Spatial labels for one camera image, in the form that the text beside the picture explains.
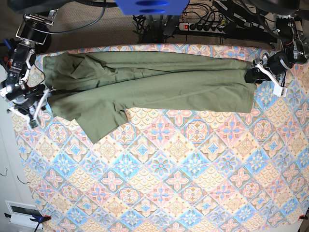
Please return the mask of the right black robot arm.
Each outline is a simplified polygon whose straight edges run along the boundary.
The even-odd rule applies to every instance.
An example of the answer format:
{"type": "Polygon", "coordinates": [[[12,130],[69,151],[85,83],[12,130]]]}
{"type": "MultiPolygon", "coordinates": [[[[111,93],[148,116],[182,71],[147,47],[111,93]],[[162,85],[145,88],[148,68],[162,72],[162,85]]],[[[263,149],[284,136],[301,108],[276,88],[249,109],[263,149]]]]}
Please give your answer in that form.
{"type": "Polygon", "coordinates": [[[6,70],[6,79],[0,84],[0,95],[7,102],[14,103],[11,109],[16,114],[34,120],[42,109],[45,85],[34,87],[27,84],[32,66],[35,64],[36,49],[47,49],[51,42],[50,27],[58,13],[58,8],[46,12],[25,14],[14,39],[5,39],[8,55],[0,59],[6,70]]]}

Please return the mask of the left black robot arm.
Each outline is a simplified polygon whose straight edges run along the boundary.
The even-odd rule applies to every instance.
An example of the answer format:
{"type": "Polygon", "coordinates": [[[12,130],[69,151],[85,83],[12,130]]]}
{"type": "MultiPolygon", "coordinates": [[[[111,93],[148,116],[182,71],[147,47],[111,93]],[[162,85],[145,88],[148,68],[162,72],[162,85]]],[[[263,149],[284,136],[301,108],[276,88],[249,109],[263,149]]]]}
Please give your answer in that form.
{"type": "Polygon", "coordinates": [[[294,65],[308,62],[309,32],[304,28],[309,25],[309,11],[302,8],[301,0],[246,0],[241,2],[244,8],[246,3],[255,7],[255,13],[250,14],[256,16],[264,30],[282,45],[281,51],[253,63],[246,74],[248,83],[279,81],[294,65]],[[276,15],[275,32],[266,24],[262,12],[276,15]]]}

